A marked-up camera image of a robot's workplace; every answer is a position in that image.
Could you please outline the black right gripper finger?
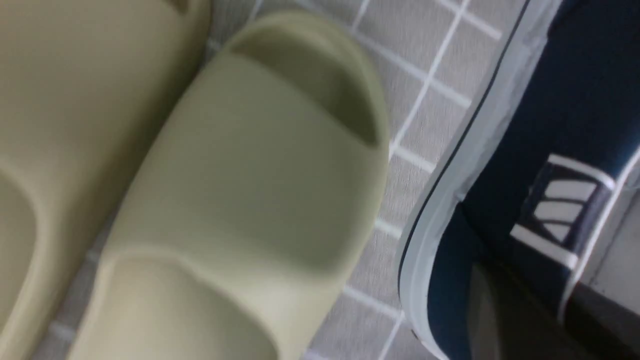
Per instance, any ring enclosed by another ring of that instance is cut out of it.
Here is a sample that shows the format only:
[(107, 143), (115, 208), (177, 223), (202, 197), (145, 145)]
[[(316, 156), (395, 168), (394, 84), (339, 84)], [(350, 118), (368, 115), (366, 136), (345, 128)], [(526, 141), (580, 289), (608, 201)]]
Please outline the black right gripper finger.
[(551, 319), (502, 269), (471, 267), (467, 333), (473, 360), (564, 360), (566, 344)]

